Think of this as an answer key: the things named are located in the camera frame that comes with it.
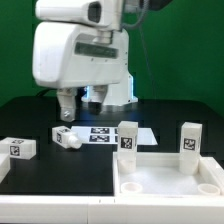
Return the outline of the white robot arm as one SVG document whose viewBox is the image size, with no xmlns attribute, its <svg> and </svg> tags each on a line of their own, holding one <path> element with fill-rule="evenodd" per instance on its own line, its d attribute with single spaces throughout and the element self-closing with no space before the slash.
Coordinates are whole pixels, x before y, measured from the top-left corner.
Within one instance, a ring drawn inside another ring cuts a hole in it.
<svg viewBox="0 0 224 224">
<path fill-rule="evenodd" d="M 173 0 L 37 0 L 41 20 L 34 35 L 35 82 L 57 90 L 61 119 L 76 117 L 75 96 L 87 89 L 91 112 L 136 103 L 128 72 L 129 29 Z"/>
</svg>

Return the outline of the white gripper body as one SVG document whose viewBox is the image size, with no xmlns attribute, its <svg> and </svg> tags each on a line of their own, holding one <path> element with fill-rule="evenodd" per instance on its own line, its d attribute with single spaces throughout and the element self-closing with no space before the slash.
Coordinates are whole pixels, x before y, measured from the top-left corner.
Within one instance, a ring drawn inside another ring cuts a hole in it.
<svg viewBox="0 0 224 224">
<path fill-rule="evenodd" d="M 33 77 L 55 89 L 119 83 L 127 71 L 128 34 L 112 34 L 99 44 L 99 32 L 83 25 L 42 22 L 34 36 Z"/>
</svg>

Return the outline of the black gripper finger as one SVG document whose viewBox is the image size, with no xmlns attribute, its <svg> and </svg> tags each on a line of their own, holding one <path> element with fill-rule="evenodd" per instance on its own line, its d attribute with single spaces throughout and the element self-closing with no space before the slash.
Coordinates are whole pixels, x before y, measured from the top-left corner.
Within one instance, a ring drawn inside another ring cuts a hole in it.
<svg viewBox="0 0 224 224">
<path fill-rule="evenodd" d="M 74 121 L 76 114 L 76 88 L 63 88 L 57 90 L 57 99 L 60 105 L 60 118 L 63 121 Z"/>
<path fill-rule="evenodd" d="M 107 85 L 91 86 L 89 92 L 88 109 L 91 114 L 98 115 L 102 111 L 102 104 L 108 91 Z"/>
</svg>

